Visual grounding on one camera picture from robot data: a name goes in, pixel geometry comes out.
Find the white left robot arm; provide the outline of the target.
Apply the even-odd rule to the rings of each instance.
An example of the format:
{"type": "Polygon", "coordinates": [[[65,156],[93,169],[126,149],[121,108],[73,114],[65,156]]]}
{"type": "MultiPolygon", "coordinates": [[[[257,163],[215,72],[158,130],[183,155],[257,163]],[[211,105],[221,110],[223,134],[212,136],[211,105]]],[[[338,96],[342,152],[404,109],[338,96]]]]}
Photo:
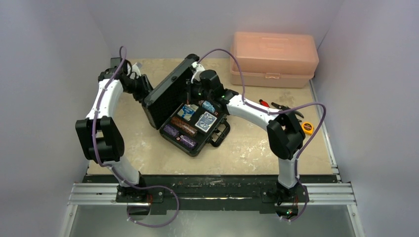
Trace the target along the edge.
{"type": "Polygon", "coordinates": [[[111,58],[110,68],[98,77],[98,93],[90,112],[75,124],[85,158],[110,170],[121,188],[129,188],[128,196],[135,202],[146,199],[146,184],[124,156],[125,143],[113,115],[122,93],[141,103],[152,89],[136,64],[122,57],[111,58]]]}

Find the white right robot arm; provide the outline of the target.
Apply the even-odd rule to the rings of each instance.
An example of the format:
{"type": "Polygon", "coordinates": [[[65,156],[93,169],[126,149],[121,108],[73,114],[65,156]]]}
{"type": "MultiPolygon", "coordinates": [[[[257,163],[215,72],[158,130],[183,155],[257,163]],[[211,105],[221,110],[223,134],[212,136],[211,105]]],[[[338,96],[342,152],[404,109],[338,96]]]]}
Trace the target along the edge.
{"type": "Polygon", "coordinates": [[[297,159],[305,139],[294,112],[269,110],[224,88],[214,70],[193,69],[192,72],[187,80],[188,99],[207,100],[216,110],[242,118],[267,132],[270,150],[279,164],[277,188],[267,195],[276,198],[278,204],[294,201],[299,186],[297,159]]]}

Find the black poker set case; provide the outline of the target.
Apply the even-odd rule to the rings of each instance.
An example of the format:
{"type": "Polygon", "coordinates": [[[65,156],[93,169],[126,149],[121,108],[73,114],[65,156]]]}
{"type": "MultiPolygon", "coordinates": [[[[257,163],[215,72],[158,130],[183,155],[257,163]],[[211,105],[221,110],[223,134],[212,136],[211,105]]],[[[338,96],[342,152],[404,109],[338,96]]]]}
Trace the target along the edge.
{"type": "Polygon", "coordinates": [[[151,126],[172,144],[195,157],[205,144],[219,147],[230,131],[227,104],[237,95],[224,88],[214,70],[202,69],[188,55],[142,101],[151,126]]]}

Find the blue patterned card deck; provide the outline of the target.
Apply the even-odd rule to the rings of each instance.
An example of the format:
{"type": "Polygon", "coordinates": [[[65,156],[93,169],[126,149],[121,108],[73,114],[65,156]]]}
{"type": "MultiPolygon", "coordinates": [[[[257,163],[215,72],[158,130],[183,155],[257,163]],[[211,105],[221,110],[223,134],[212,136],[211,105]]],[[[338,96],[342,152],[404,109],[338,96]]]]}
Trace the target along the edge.
{"type": "Polygon", "coordinates": [[[203,132],[208,132],[216,120],[216,116],[209,112],[204,112],[195,123],[195,126],[203,132]]]}

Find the blue striped card deck box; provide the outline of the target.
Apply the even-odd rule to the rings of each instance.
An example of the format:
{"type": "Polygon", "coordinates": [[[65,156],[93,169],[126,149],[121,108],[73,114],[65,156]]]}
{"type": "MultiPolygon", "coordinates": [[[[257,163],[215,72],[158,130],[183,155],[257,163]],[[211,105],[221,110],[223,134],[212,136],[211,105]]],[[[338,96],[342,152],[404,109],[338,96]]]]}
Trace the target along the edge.
{"type": "Polygon", "coordinates": [[[194,104],[185,104],[182,108],[177,112],[177,115],[186,121],[190,121],[192,116],[198,110],[198,106],[194,104]]]}

